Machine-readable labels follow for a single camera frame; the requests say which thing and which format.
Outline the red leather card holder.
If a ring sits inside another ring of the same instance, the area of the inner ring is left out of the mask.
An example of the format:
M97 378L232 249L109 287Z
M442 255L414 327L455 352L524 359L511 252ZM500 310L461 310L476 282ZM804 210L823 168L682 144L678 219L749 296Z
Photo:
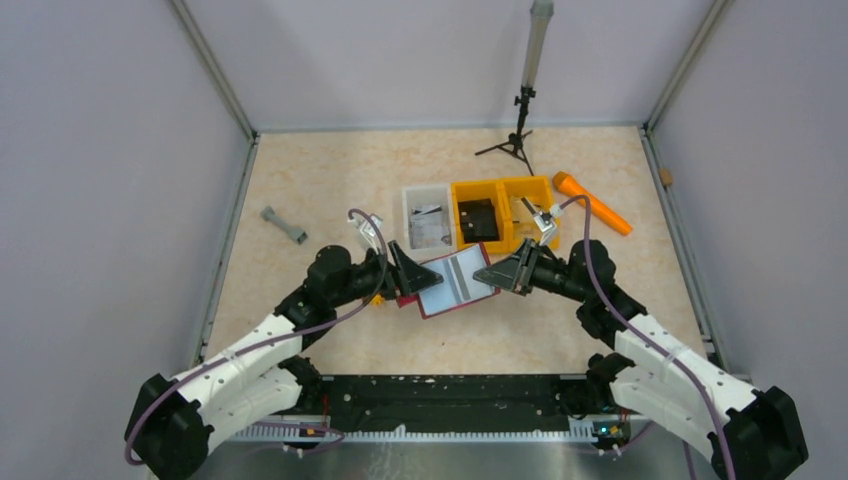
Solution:
M492 298L501 290L474 278L478 270L490 265L482 243L424 261L421 266L439 274L442 282L425 288L409 300L398 301L398 306L404 308L414 303L421 318L430 319Z

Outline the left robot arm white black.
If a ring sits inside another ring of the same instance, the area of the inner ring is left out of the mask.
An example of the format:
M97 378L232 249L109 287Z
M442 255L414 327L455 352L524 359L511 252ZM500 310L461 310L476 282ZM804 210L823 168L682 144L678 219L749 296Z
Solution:
M319 250L304 282L248 334L200 365L140 388L124 434L126 461L160 479L191 477L222 443L278 411L308 413L320 386L301 352L342 322L351 302L414 296L444 281L390 242L360 263L339 245Z

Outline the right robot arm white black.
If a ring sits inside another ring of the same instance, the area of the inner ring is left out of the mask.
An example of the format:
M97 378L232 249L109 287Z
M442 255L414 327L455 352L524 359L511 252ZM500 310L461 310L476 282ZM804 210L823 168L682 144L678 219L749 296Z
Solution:
M696 353L620 288L615 274L598 240L576 242L567 258L526 240L473 277L521 296L540 289L578 302L582 328L612 350L589 362L589 404L647 417L700 453L719 478L786 479L808 460L785 391L758 389Z

